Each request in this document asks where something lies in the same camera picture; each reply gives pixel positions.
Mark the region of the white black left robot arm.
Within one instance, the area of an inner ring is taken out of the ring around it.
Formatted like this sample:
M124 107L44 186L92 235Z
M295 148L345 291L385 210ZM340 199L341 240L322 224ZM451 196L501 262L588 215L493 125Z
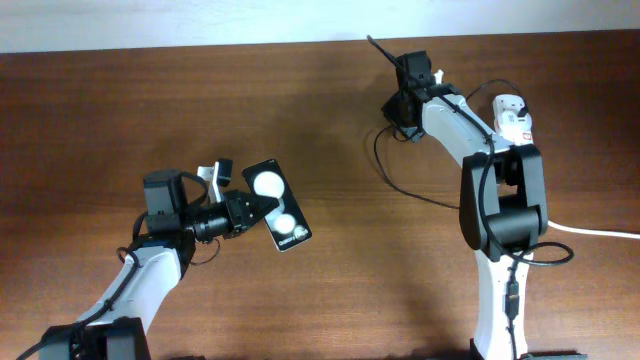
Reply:
M279 200L255 192L221 192L217 166L198 173L159 170L143 179L146 211L129 245L116 253L122 268L76 321L50 327L22 353L27 359L147 359L146 334L161 304L184 278L199 243L240 236L276 210Z

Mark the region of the black smartphone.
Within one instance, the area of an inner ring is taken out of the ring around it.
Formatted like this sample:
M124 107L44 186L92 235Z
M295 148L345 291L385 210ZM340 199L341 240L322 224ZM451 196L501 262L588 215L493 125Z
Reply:
M264 220L279 252L291 250L311 239L312 230L275 159L245 168L242 176L253 194L277 202Z

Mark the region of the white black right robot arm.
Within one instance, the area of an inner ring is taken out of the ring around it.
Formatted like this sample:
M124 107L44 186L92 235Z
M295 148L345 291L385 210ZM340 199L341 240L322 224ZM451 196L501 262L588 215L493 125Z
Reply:
M397 92L383 105L404 140L437 140L461 168L457 205L463 238L476 258L479 314L471 339L475 359L522 359L528 354L524 303L533 253L548 228L542 155L532 118L518 92L492 102L488 125L467 98L432 72L424 51L389 58Z

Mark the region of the white power strip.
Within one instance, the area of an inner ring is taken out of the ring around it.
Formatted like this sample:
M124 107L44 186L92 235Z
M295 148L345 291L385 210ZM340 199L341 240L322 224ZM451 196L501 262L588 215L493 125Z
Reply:
M516 146L533 144L533 136L529 129L502 128L500 135Z

